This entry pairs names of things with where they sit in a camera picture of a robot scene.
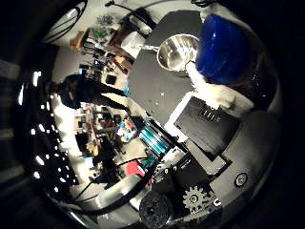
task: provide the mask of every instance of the blue container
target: blue container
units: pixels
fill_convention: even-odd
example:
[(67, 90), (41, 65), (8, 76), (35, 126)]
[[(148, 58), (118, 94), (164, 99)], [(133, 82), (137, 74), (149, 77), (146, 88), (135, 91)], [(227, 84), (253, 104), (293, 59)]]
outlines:
[(219, 84), (232, 84), (250, 66), (251, 48), (235, 24), (209, 15), (202, 24), (195, 65), (204, 76)]

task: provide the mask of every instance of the gear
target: gear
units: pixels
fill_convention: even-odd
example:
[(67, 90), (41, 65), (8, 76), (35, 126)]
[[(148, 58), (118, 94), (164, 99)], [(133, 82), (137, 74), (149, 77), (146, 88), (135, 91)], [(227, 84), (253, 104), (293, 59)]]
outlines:
[(203, 188), (198, 189), (198, 186), (190, 187), (190, 190), (185, 191), (183, 203), (192, 214), (195, 214), (203, 210), (204, 203), (211, 200), (212, 195), (212, 192), (205, 193)]

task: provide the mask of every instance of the screw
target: screw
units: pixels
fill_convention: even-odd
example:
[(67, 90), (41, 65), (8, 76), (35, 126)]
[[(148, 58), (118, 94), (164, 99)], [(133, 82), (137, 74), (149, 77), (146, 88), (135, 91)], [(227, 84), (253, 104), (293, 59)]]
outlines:
[(235, 185), (240, 188), (247, 182), (248, 176), (247, 174), (239, 174), (237, 178), (235, 179)]
[(192, 203), (196, 203), (196, 202), (198, 201), (198, 196), (192, 195), (192, 196), (190, 197), (190, 201), (191, 201)]

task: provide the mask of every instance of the person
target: person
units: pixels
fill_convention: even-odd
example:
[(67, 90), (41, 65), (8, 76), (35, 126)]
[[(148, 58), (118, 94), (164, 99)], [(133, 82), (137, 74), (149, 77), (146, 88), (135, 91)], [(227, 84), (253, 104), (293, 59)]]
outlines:
[(47, 94), (59, 94), (62, 103), (72, 109), (80, 108), (80, 102), (109, 106), (129, 112), (129, 108), (102, 94), (118, 94), (126, 97), (123, 91), (106, 84), (89, 80), (84, 74), (71, 74), (59, 84), (51, 81), (46, 87)]

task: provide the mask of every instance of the dark shirt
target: dark shirt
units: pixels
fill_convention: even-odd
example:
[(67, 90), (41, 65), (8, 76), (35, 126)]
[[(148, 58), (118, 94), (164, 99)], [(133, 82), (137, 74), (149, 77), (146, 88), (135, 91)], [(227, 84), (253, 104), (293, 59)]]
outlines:
[[(72, 83), (77, 83), (76, 88), (71, 87)], [(92, 103), (92, 95), (94, 87), (92, 86), (94, 82), (89, 80), (83, 74), (72, 74), (65, 78), (61, 83), (60, 88), (60, 98), (61, 102), (72, 109), (80, 108), (80, 102)]]

